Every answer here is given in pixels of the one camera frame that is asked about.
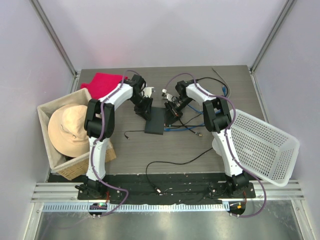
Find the black network switch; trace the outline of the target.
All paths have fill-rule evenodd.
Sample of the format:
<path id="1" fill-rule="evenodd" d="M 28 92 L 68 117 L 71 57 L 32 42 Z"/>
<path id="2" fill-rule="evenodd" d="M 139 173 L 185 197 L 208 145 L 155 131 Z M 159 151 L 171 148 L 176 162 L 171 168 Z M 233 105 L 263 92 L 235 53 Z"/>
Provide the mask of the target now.
<path id="1" fill-rule="evenodd" d="M 166 109 L 164 107 L 151 107 L 151 119 L 145 123 L 144 133 L 163 135 L 165 127 Z"/>

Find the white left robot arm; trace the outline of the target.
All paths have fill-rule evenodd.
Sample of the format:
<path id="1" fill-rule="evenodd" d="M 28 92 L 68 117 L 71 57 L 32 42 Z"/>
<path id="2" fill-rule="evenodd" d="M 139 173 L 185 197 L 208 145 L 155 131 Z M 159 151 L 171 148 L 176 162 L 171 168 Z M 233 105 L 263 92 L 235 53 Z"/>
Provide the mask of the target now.
<path id="1" fill-rule="evenodd" d="M 94 182 L 89 187 L 89 194 L 100 200 L 107 188 L 100 182 L 106 176 L 105 158 L 110 137 L 115 129 L 115 112 L 125 102 L 131 101 L 134 112 L 144 120 L 151 119 L 154 87 L 148 86 L 139 74 L 132 78 L 122 77 L 119 83 L 103 97 L 92 98 L 87 105 L 84 129 L 89 140 L 89 165 L 86 177 Z"/>

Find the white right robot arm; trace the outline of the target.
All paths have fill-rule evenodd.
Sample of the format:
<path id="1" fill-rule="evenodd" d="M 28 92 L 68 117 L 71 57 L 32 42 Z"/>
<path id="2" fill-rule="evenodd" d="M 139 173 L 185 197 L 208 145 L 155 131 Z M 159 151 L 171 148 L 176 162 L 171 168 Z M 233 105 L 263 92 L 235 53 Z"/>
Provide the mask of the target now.
<path id="1" fill-rule="evenodd" d="M 182 109 L 192 100 L 202 105 L 205 128 L 212 133 L 212 147 L 222 156 L 226 175 L 226 193 L 233 198 L 243 193 L 249 178 L 239 162 L 231 134 L 231 125 L 236 116 L 230 114 L 230 101 L 224 96 L 216 96 L 202 88 L 195 80 L 180 81 L 175 86 L 179 97 L 172 100 L 164 88 L 162 97 L 167 100 L 168 124 L 182 117 Z"/>

